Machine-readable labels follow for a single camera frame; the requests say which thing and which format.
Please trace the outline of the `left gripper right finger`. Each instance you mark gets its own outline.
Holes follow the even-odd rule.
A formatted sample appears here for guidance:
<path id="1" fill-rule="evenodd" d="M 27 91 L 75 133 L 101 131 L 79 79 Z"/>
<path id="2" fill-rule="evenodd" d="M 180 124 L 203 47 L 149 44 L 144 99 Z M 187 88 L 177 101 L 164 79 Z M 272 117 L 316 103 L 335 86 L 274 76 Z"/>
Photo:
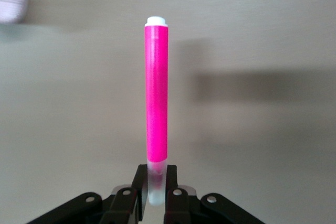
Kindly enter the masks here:
<path id="1" fill-rule="evenodd" d="M 177 166 L 166 170 L 164 223 L 262 223 L 262 221 L 218 193 L 197 197 L 193 187 L 179 185 Z"/>

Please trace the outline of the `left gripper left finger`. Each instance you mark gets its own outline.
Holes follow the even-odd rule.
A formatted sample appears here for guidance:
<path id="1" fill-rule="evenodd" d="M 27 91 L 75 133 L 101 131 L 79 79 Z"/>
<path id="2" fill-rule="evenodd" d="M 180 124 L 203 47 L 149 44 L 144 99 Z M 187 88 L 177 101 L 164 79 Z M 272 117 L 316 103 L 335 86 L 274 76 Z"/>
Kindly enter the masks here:
<path id="1" fill-rule="evenodd" d="M 30 223 L 139 223 L 147 194 L 147 166 L 139 165 L 131 185 L 115 187 L 109 197 L 83 193 Z"/>

